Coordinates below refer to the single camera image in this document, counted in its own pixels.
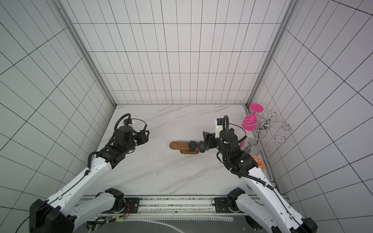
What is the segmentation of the black round wrist watch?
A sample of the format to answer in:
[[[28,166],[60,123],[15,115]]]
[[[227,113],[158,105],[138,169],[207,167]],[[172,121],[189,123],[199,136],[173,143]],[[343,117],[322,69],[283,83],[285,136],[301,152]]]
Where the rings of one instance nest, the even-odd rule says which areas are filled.
[[[197,143],[195,141],[190,141],[188,144],[188,149],[190,152],[195,152],[195,150],[198,148]]]

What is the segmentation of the brown wooden watch stand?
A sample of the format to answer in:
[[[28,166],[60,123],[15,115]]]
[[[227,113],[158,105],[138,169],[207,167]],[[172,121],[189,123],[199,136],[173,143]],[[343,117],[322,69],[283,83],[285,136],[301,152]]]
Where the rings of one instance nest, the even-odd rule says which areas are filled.
[[[198,148],[195,150],[195,152],[190,152],[189,149],[188,149],[188,144],[189,144],[189,142],[187,142],[187,141],[175,141],[175,142],[170,143],[170,148],[172,150],[180,151],[181,154],[198,154],[198,153],[200,153]]]

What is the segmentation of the black rectangular smart watch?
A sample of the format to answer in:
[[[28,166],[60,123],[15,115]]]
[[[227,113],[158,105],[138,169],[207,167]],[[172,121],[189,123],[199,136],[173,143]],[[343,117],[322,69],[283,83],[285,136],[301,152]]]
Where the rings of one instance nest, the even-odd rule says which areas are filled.
[[[204,153],[207,149],[207,146],[204,141],[200,141],[198,144],[198,149],[200,153]]]

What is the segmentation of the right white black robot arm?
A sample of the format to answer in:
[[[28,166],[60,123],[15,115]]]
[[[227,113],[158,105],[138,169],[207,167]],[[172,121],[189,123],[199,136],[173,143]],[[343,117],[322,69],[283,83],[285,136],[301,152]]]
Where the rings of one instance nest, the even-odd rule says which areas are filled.
[[[203,135],[207,148],[216,148],[227,170],[242,179],[263,203],[256,203],[244,190],[236,188],[228,194],[231,210],[244,212],[268,233],[317,232],[316,222],[291,207],[271,185],[254,158],[241,149],[234,129],[213,134],[204,132]]]

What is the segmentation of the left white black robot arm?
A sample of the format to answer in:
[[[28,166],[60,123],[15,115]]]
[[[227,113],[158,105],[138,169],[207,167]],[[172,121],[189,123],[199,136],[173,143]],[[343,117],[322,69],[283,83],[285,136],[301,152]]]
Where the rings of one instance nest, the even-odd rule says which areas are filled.
[[[149,140],[149,131],[137,132],[131,125],[117,127],[108,143],[88,156],[88,163],[79,175],[45,201],[38,199],[30,206],[29,232],[72,233],[93,217],[105,211],[121,213],[129,210],[124,194],[114,188],[78,205],[93,185],[113,170],[126,154]]]

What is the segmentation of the pink plastic wine glass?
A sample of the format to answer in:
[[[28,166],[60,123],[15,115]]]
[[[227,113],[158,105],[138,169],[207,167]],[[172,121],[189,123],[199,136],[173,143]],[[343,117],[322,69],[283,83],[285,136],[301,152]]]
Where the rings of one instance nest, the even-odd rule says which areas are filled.
[[[253,131],[255,129],[255,127],[258,124],[257,117],[255,114],[261,113],[264,111],[263,106],[257,103],[251,104],[250,109],[252,110],[253,113],[247,115],[241,124],[242,128],[245,129],[246,131]]]

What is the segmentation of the orange patterned plate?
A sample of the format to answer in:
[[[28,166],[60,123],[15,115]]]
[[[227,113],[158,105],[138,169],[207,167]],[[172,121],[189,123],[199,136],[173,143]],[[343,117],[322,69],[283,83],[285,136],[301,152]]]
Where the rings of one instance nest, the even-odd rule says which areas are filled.
[[[256,161],[256,163],[258,164],[260,169],[264,172],[265,171],[265,163],[263,162],[263,160],[256,155],[251,155],[251,156]]]

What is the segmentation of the aluminium mounting rail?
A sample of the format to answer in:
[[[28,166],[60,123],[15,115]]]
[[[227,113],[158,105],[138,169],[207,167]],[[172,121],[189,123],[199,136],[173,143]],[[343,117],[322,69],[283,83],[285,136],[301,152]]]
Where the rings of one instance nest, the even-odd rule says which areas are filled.
[[[67,209],[60,200],[51,204],[66,216],[76,220],[89,222],[113,222],[125,218],[151,216],[160,219],[165,216],[203,216],[219,214],[258,215],[272,219],[275,215],[257,202],[257,198],[239,193],[228,194],[227,197],[142,197],[115,198],[112,194],[104,193],[95,199]]]

